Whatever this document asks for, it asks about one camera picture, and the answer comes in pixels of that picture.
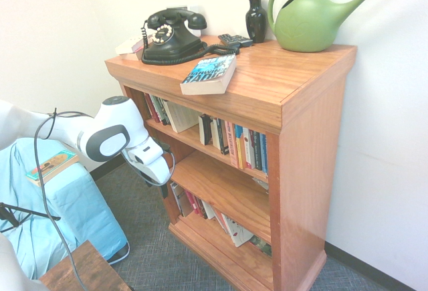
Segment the blue cloth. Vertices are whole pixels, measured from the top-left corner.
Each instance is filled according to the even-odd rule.
[[[38,140],[37,149],[42,163],[65,147],[54,140]],[[40,187],[25,176],[34,168],[33,139],[21,138],[0,151],[0,202],[45,213]],[[81,164],[73,164],[56,175],[46,183],[45,191],[51,214],[61,217],[57,225],[71,250],[88,239],[108,260],[127,244],[124,232]],[[18,221],[26,216],[20,211],[13,213]],[[0,219],[0,231],[10,226]],[[32,215],[4,235],[12,242],[29,278],[39,278],[66,256],[49,219]]]

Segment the black rotary telephone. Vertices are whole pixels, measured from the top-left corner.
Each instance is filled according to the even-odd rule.
[[[188,62],[212,53],[218,55],[238,54],[239,48],[224,45],[210,45],[193,35],[190,29],[202,30],[207,27],[203,15],[182,9],[167,9],[152,14],[141,28],[144,50],[141,61],[148,65],[175,65]],[[148,44],[145,25],[156,30],[152,43]]]

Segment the wooden bookshelf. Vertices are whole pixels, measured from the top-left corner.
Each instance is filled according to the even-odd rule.
[[[239,169],[195,151],[172,180],[271,244],[269,195]]]
[[[181,94],[179,84],[198,60],[176,66],[106,60],[150,135],[170,144],[173,180],[272,245],[272,258],[249,243],[236,248],[215,220],[181,217],[169,189],[163,201],[170,231],[238,290],[308,291],[326,261],[344,85],[355,55],[347,45],[303,54],[276,41],[259,43],[241,49],[226,93],[208,96]],[[144,93],[264,133],[269,176],[232,167],[228,156],[199,142],[197,126],[177,134],[156,123]],[[252,177],[269,183],[269,195]]]
[[[201,141],[199,140],[199,125],[195,125],[194,127],[191,127],[184,132],[176,133],[171,125],[163,125],[162,123],[155,122],[152,118],[146,120],[146,123],[153,127],[156,130],[159,130],[160,132],[163,132],[164,134],[167,134],[187,145],[190,147],[193,147],[194,149],[197,149],[198,151],[201,151],[215,159],[218,159],[219,161],[222,161],[223,163],[226,163],[230,165],[230,156],[229,155],[223,155],[220,153],[218,149],[216,149],[213,145],[203,145]],[[257,177],[258,179],[261,179],[262,181],[267,182],[268,176],[263,173],[262,171],[259,171],[258,169],[243,169],[244,173],[247,173],[248,175],[251,175],[253,177]]]
[[[215,219],[204,220],[192,213],[180,217],[180,221],[176,225],[170,224],[169,228],[229,283],[241,290],[274,289],[272,259],[249,243],[235,247]]]

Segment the black vase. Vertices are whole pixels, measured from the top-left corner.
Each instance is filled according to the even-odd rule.
[[[268,28],[268,16],[261,7],[261,0],[249,0],[249,10],[245,15],[247,31],[253,43],[261,43],[266,36]]]

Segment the green watering can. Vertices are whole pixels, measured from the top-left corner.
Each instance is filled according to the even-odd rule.
[[[274,23],[274,1],[267,19],[281,47],[294,52],[320,52],[330,47],[345,19],[364,1],[288,0]]]

